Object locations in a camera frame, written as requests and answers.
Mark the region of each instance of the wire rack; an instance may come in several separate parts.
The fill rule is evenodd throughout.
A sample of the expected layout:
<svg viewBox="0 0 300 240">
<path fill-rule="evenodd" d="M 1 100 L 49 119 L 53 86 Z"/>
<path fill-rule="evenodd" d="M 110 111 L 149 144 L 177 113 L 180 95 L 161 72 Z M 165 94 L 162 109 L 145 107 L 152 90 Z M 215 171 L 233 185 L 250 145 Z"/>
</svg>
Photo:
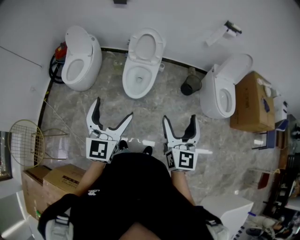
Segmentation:
<svg viewBox="0 0 300 240">
<path fill-rule="evenodd" d="M 9 131 L 8 148 L 20 165 L 39 165 L 45 156 L 45 138 L 34 122 L 19 120 Z"/>
</svg>

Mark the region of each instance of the toilet bowl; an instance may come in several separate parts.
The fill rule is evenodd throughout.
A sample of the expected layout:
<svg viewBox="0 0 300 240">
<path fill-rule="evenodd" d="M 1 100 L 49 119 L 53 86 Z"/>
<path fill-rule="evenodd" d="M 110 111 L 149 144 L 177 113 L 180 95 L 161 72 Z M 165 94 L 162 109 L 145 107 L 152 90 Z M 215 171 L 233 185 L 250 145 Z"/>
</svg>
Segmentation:
<svg viewBox="0 0 300 240">
<path fill-rule="evenodd" d="M 235 85 L 249 72 L 253 59 L 235 54 L 221 66 L 215 64 L 202 79 L 200 105 L 203 113 L 216 119 L 229 118 L 235 111 Z"/>
<path fill-rule="evenodd" d="M 152 88 L 163 57 L 165 41 L 152 28 L 144 28 L 130 38 L 123 71 L 123 88 L 131 98 L 142 98 Z"/>
<path fill-rule="evenodd" d="M 86 91 L 96 81 L 102 52 L 95 36 L 82 27 L 72 26 L 65 35 L 66 61 L 61 72 L 63 82 L 75 91 Z"/>
</svg>

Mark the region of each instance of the marble floor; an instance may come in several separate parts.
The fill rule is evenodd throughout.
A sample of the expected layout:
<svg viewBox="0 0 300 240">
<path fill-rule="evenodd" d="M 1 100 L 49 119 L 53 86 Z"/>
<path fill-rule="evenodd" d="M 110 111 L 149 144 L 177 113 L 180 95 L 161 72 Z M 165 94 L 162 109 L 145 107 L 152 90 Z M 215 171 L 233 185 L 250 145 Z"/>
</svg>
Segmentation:
<svg viewBox="0 0 300 240">
<path fill-rule="evenodd" d="M 255 202 L 253 212 L 259 213 L 268 200 L 272 179 L 265 189 L 255 190 L 244 186 L 248 168 L 276 169 L 278 150 L 251 150 L 254 136 L 229 127 L 229 119 L 210 119 L 203 115 L 200 108 L 199 93 L 184 96 L 181 84 L 188 75 L 188 69 L 171 63 L 165 63 L 165 70 L 158 73 L 154 86 L 141 99 L 130 99 L 122 86 L 122 71 L 125 55 L 103 52 L 103 63 L 94 86 L 85 92 L 75 92 L 66 85 L 54 84 L 48 103 L 59 116 L 79 136 L 75 137 L 65 127 L 50 107 L 46 107 L 42 130 L 59 128 L 70 133 L 64 143 L 68 143 L 67 159 L 63 161 L 44 160 L 43 164 L 51 168 L 72 163 L 87 169 L 90 160 L 85 157 L 85 141 L 88 136 L 86 114 L 90 105 L 99 96 L 101 98 L 100 122 L 104 128 L 115 127 L 129 113 L 134 112 L 133 120 L 125 130 L 131 151 L 142 151 L 142 141 L 155 143 L 153 156 L 166 164 L 163 155 L 165 142 L 162 117 L 167 115 L 175 134 L 181 136 L 189 124 L 192 114 L 196 114 L 201 129 L 198 148 L 208 150 L 208 154 L 199 154 L 196 170 L 187 173 L 188 183 L 199 204 L 207 195 L 239 194 Z M 55 154 L 58 138 L 46 140 L 47 151 Z"/>
</svg>

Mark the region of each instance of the shoe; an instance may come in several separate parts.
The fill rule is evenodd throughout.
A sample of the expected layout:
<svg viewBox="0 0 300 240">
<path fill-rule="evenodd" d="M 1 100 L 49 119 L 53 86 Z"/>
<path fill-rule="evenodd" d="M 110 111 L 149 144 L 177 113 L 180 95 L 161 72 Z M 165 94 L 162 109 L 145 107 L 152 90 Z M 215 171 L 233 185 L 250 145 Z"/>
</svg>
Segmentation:
<svg viewBox="0 0 300 240">
<path fill-rule="evenodd" d="M 152 155 L 152 151 L 153 151 L 152 147 L 148 146 L 148 147 L 146 147 L 144 149 L 143 153 L 151 156 Z"/>
<path fill-rule="evenodd" d="M 122 151 L 122 150 L 124 150 L 124 149 L 128 149 L 128 145 L 127 145 L 127 142 L 126 142 L 126 141 L 121 140 L 121 141 L 119 142 L 119 150 Z"/>
</svg>

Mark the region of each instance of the cardboard box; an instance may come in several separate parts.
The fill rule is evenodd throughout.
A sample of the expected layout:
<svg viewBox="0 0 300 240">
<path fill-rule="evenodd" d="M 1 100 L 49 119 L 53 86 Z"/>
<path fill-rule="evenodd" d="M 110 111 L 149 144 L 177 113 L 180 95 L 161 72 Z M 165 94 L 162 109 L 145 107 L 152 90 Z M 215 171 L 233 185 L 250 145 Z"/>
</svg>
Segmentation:
<svg viewBox="0 0 300 240">
<path fill-rule="evenodd" d="M 275 129 L 273 98 L 266 96 L 258 78 L 266 81 L 257 72 L 251 72 L 235 86 L 236 107 L 230 118 L 231 128 L 246 132 Z"/>
<path fill-rule="evenodd" d="M 53 169 L 44 177 L 46 202 L 52 204 L 65 194 L 74 193 L 85 171 L 72 164 Z"/>
<path fill-rule="evenodd" d="M 45 166 L 37 166 L 22 172 L 22 187 L 27 212 L 38 219 L 37 211 L 42 213 L 48 204 L 43 192 L 43 177 L 51 169 Z"/>
</svg>

